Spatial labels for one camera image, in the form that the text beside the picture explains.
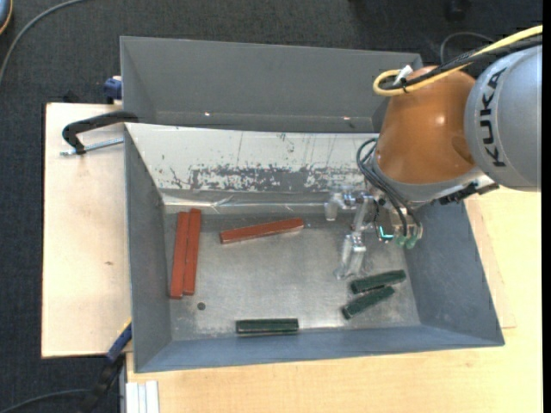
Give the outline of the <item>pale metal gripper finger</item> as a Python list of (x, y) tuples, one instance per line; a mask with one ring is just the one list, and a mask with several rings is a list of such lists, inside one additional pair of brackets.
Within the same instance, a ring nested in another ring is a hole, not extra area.
[(335, 221), (340, 210), (356, 210), (365, 202), (363, 194), (353, 195), (350, 191), (334, 191), (324, 204), (326, 221)]
[(362, 236), (348, 234), (344, 237), (341, 246), (339, 263), (334, 271), (338, 280), (359, 275), (363, 268), (366, 246)]

